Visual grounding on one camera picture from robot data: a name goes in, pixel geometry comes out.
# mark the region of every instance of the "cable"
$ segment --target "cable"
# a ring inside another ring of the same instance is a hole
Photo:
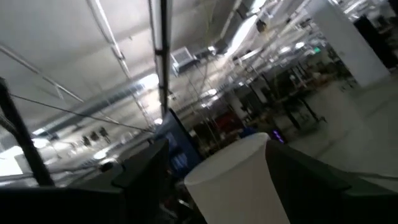
[[[138,129],[140,131],[154,133],[153,131],[148,130],[148,129],[137,128],[137,127],[134,127],[134,126],[130,126],[130,125],[126,125],[126,124],[120,124],[120,123],[116,123],[116,122],[113,122],[113,121],[107,121],[105,119],[95,118],[95,117],[90,116],[90,115],[85,115],[85,114],[76,113],[76,112],[73,112],[73,111],[70,111],[70,110],[65,110],[65,109],[62,109],[62,108],[59,108],[59,107],[56,107],[56,106],[48,105],[46,103],[42,103],[42,102],[39,102],[39,101],[35,101],[35,100],[28,99],[28,98],[24,98],[22,96],[17,96],[17,95],[14,95],[14,94],[10,94],[10,95],[15,97],[15,98],[21,99],[21,100],[29,101],[31,103],[35,103],[35,104],[38,104],[38,105],[46,106],[48,108],[53,108],[53,109],[56,109],[56,110],[64,111],[64,112],[67,112],[67,113],[71,113],[71,114],[74,114],[74,115],[77,115],[77,116],[81,116],[81,117],[84,117],[84,118],[91,118],[91,119],[94,119],[94,120],[97,120],[97,121],[102,121],[102,122],[109,123],[109,124],[115,124],[115,125],[120,125],[120,126],[124,126],[124,127],[127,127],[127,128],[133,128],[133,129]]]

